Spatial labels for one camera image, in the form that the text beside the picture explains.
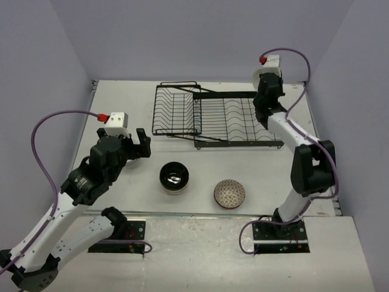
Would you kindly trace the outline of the brown patterned bowl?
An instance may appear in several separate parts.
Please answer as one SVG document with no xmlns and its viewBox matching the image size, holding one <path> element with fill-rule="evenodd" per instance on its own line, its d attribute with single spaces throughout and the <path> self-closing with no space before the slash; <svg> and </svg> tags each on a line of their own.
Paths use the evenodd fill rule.
<svg viewBox="0 0 389 292">
<path fill-rule="evenodd" d="M 236 209 L 246 199 L 246 191 L 241 183 L 234 179 L 225 179 L 217 183 L 213 191 L 217 205 L 223 209 Z"/>
</svg>

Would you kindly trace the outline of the white bowl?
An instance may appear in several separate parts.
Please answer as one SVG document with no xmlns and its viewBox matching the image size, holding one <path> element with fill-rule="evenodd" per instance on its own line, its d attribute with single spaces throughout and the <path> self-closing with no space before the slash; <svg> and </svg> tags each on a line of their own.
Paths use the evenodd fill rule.
<svg viewBox="0 0 389 292">
<path fill-rule="evenodd" d="M 139 162 L 138 158 L 137 159 L 129 159 L 129 160 L 127 160 L 125 166 L 126 167 L 134 167 L 138 164 L 138 162 Z"/>
<path fill-rule="evenodd" d="M 272 73 L 272 74 L 275 74 L 278 77 L 282 77 L 282 71 L 281 71 L 281 69 L 279 67 L 262 67 L 262 68 L 259 68 L 258 70 L 256 70 L 253 73 L 253 76 L 252 76 L 252 84 L 253 84 L 253 87 L 254 87 L 255 91 L 258 90 L 259 83 L 260 83 L 260 80 L 261 80 L 261 75 L 266 74 L 266 73 Z"/>
</svg>

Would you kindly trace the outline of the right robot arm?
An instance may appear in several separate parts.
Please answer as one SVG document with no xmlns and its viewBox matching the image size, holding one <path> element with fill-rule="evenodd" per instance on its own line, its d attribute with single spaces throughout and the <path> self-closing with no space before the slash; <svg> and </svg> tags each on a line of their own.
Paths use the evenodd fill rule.
<svg viewBox="0 0 389 292">
<path fill-rule="evenodd" d="M 282 205 L 275 209 L 271 221 L 272 234 L 284 239 L 314 200 L 331 199 L 322 196 L 334 187 L 339 191 L 335 146 L 305 132 L 289 118 L 289 112 L 278 99 L 284 96 L 283 79 L 273 69 L 259 69 L 253 75 L 256 97 L 253 100 L 259 123 L 280 137 L 293 154 L 292 189 Z"/>
</svg>

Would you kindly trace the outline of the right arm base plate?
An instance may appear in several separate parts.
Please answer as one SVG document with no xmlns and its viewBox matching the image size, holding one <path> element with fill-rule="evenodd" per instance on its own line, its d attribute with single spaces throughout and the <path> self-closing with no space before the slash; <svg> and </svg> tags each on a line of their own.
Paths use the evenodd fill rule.
<svg viewBox="0 0 389 292">
<path fill-rule="evenodd" d="M 252 232 L 255 254 L 310 253 L 308 236 L 303 220 L 287 226 L 254 223 Z"/>
</svg>

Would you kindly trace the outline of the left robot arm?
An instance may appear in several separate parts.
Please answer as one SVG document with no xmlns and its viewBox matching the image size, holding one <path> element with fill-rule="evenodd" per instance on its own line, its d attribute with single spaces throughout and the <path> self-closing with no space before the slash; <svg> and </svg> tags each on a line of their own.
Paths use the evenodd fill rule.
<svg viewBox="0 0 389 292">
<path fill-rule="evenodd" d="M 70 172 L 40 223 L 20 244 L 1 251 L 1 267 L 12 274 L 20 290 L 43 291 L 70 260 L 97 243 L 135 242 L 119 240 L 126 233 L 127 219 L 114 207 L 104 209 L 73 237 L 63 235 L 117 181 L 127 161 L 151 156 L 150 137 L 142 128 L 136 132 L 138 144 L 130 135 L 109 136 L 98 129 L 99 139 L 89 156 Z"/>
</svg>

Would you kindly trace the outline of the tan black bowl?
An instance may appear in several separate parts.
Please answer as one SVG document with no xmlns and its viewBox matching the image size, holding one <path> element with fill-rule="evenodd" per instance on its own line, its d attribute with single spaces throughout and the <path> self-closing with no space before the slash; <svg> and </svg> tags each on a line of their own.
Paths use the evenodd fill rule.
<svg viewBox="0 0 389 292">
<path fill-rule="evenodd" d="M 168 162 L 160 170 L 159 181 L 161 184 L 187 184 L 190 174 L 188 168 L 180 162 Z"/>
</svg>

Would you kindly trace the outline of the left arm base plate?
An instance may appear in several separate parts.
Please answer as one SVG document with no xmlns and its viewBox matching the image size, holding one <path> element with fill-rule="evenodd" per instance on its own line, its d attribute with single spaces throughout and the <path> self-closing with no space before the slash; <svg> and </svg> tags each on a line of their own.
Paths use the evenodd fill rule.
<svg viewBox="0 0 389 292">
<path fill-rule="evenodd" d="M 113 234 L 107 240 L 144 240 L 146 221 L 129 220 L 125 227 L 115 228 Z M 145 245 L 132 244 L 101 244 L 96 243 L 88 249 L 88 253 L 99 254 L 144 254 Z"/>
</svg>

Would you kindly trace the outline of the white bowl back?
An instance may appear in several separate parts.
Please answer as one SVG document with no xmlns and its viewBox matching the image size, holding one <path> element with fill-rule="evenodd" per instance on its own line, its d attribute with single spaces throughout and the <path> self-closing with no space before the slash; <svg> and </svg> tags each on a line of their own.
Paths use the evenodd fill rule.
<svg viewBox="0 0 389 292">
<path fill-rule="evenodd" d="M 262 68 L 259 68 L 258 70 L 256 70 L 253 73 L 253 76 L 252 76 L 252 84 L 253 84 L 253 87 L 254 87 L 255 91 L 258 90 L 259 83 L 260 83 L 260 80 L 261 80 L 261 75 L 266 74 L 266 73 L 272 73 L 272 74 L 275 74 L 278 77 L 282 77 L 282 71 L 281 71 L 281 69 L 279 67 L 262 67 Z"/>
</svg>

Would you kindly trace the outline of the beige bowl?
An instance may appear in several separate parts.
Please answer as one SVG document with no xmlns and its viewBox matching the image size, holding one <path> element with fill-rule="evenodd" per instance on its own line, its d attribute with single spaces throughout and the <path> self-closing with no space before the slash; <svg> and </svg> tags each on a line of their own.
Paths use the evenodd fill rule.
<svg viewBox="0 0 389 292">
<path fill-rule="evenodd" d="M 185 185 L 183 185 L 183 184 L 177 184 L 177 185 L 161 184 L 161 186 L 166 194 L 179 195 L 181 193 L 184 193 L 187 190 L 189 183 L 187 183 Z"/>
</svg>

